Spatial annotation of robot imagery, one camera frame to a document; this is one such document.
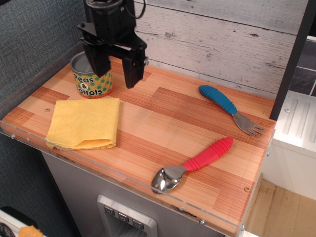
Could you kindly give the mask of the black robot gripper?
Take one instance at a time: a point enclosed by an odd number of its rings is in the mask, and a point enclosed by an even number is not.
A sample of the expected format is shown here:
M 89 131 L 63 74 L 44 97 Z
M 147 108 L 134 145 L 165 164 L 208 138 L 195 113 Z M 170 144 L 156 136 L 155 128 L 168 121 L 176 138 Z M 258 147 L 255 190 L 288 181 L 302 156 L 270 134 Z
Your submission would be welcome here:
M 86 0 L 88 22 L 78 24 L 83 48 L 93 72 L 101 77 L 111 69 L 109 56 L 122 59 L 125 84 L 133 88 L 143 78 L 146 65 L 146 43 L 136 33 L 139 16 L 132 0 Z

